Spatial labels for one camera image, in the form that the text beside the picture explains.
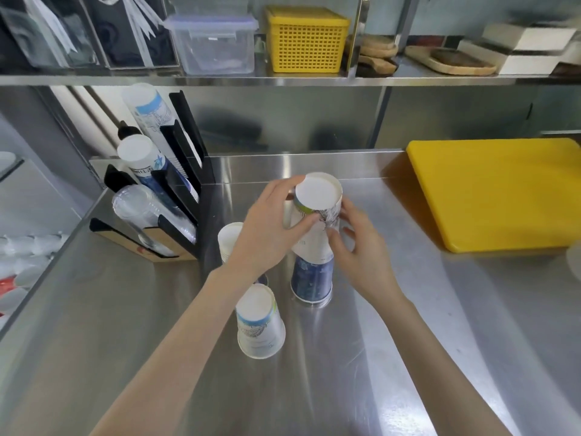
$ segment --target metal shelf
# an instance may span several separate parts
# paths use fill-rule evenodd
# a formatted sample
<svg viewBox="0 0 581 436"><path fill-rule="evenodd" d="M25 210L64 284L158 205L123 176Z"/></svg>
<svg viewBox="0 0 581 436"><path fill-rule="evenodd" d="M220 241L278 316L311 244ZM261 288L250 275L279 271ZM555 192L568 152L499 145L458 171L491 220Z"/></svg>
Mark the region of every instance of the metal shelf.
<svg viewBox="0 0 581 436"><path fill-rule="evenodd" d="M274 73L262 54L256 55L255 71L248 75L194 77L180 68L154 70L58 70L0 75L0 85L131 85L148 82L155 86L281 86L281 87L422 87L461 85L581 84L581 77L538 76L451 76L442 75L401 57L399 68L388 78L348 78L345 73Z"/></svg>

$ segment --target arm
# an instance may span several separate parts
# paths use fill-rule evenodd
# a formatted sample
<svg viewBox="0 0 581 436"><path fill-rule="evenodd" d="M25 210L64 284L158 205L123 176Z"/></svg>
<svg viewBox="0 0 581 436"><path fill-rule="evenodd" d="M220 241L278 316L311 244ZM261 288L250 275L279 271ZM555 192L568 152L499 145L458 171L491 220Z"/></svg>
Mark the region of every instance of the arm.
<svg viewBox="0 0 581 436"><path fill-rule="evenodd" d="M200 293L100 419L91 436L173 434L185 404L240 297L318 216L282 227L288 191L304 176L269 183L251 207L228 263L210 273Z"/></svg>
<svg viewBox="0 0 581 436"><path fill-rule="evenodd" d="M404 296L385 242L365 213L344 197L341 218L353 227L343 230L355 240L355 248L350 252L339 233L328 230L335 261L387 326L436 432L510 436Z"/></svg>

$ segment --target red object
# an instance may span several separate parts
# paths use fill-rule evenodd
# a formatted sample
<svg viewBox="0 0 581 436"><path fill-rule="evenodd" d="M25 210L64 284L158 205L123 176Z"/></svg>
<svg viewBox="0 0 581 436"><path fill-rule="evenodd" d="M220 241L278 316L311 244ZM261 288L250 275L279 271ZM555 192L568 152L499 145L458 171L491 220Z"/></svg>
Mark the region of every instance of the red object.
<svg viewBox="0 0 581 436"><path fill-rule="evenodd" d="M10 292L12 289L16 287L14 285L15 278L16 276L11 276L0 280L0 296L4 295L7 292Z"/></svg>

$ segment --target white ribbon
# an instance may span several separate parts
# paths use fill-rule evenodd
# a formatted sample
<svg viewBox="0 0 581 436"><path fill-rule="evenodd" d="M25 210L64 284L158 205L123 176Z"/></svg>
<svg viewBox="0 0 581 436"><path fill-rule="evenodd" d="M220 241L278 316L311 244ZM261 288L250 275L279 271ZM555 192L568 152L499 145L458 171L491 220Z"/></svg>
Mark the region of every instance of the white ribbon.
<svg viewBox="0 0 581 436"><path fill-rule="evenodd" d="M47 44L51 49L56 62L62 67L69 67L67 58L59 48L58 43L61 44L67 55L72 51L77 51L73 42L71 41L67 30L52 10L45 5L42 0L23 0L25 3L26 13L36 21L38 27L43 33Z"/></svg>
<svg viewBox="0 0 581 436"><path fill-rule="evenodd" d="M119 0L99 0L108 6L112 6ZM153 61L151 55L149 55L149 49L147 48L147 43L145 42L144 35L148 39L155 36L155 33L148 20L156 27L159 28L163 24L163 20L155 13L155 11L147 4L145 0L122 0L123 6L125 7L125 12L127 13L127 18L129 19L129 25L135 37L135 42L140 50L141 59L145 67L153 67Z"/></svg>

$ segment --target yellow plastic basket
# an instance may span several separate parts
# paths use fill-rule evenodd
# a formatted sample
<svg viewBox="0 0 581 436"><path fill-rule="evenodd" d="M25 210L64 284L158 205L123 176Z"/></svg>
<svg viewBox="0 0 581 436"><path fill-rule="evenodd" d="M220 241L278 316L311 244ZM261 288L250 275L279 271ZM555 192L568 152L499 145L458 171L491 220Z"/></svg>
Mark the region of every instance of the yellow plastic basket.
<svg viewBox="0 0 581 436"><path fill-rule="evenodd" d="M274 72L337 73L350 20L324 7L267 6Z"/></svg>

